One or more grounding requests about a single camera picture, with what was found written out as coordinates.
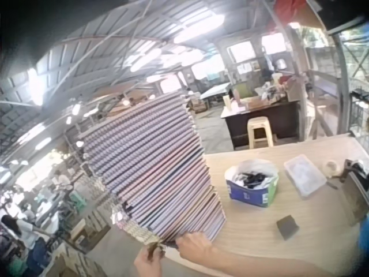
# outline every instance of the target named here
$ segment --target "stack of notebooks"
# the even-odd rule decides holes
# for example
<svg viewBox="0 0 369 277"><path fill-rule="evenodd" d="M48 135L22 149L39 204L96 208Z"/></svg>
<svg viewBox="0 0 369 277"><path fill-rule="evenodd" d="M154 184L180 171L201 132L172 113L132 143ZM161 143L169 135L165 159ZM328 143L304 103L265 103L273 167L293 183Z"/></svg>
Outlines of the stack of notebooks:
<svg viewBox="0 0 369 277"><path fill-rule="evenodd" d="M80 136L93 173L119 203L115 223L168 245L186 232L214 239L225 222L204 149L178 93L163 95Z"/></svg>

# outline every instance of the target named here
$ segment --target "clear plastic box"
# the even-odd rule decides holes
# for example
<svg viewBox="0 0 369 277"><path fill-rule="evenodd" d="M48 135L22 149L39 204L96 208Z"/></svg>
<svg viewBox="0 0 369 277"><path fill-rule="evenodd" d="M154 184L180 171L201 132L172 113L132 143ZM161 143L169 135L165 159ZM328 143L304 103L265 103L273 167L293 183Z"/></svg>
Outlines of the clear plastic box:
<svg viewBox="0 0 369 277"><path fill-rule="evenodd" d="M285 162L284 167L303 197L309 196L327 182L323 173L305 155Z"/></svg>

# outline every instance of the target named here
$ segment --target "roof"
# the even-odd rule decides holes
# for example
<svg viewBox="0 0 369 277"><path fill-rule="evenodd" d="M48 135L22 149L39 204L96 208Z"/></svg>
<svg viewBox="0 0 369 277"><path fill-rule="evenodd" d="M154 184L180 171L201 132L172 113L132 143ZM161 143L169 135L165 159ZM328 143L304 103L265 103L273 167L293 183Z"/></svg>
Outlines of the roof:
<svg viewBox="0 0 369 277"><path fill-rule="evenodd" d="M90 21L58 41L37 63L37 75L46 86L42 107L35 106L28 87L28 74L21 72L0 81L0 140L2 159L27 159L32 149L21 151L19 138L39 123L46 130L33 138L59 137L67 128L65 118L71 107L81 102L86 110L111 95L155 90L145 82L152 74L171 72L163 69L160 58L132 73L130 65L143 48L161 47L163 55L178 46L199 49L206 55L217 53L216 38L264 27L269 15L255 0L138 0L118 7ZM205 13L225 15L224 24L197 38L175 44L173 38L203 18Z"/></svg>

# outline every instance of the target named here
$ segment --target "blue paper box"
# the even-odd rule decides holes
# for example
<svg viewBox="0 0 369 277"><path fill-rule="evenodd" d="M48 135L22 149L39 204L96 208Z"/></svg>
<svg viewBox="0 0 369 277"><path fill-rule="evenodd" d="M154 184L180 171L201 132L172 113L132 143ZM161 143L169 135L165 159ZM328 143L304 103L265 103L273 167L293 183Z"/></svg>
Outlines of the blue paper box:
<svg viewBox="0 0 369 277"><path fill-rule="evenodd" d="M264 173L265 175L274 178L270 182L270 185L265 189L247 189L232 181L239 173L251 171ZM273 202L278 179L277 167L270 161L261 159L244 161L238 166L233 166L225 172L225 180L230 198L260 207L268 207Z"/></svg>

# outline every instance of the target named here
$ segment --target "hand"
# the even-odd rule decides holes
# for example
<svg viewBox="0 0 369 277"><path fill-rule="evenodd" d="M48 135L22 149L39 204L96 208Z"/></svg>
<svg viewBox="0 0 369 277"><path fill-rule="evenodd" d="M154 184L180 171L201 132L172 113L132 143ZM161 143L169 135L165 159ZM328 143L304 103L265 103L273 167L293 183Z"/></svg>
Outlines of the hand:
<svg viewBox="0 0 369 277"><path fill-rule="evenodd" d="M157 247L152 256L152 261L148 260L150 245L144 246L134 260L134 265L140 277L161 277L160 260L164 257L165 252Z"/></svg>
<svg viewBox="0 0 369 277"><path fill-rule="evenodd" d="M175 242L182 258L205 267L212 267L212 257L216 253L216 248L204 233L185 234Z"/></svg>

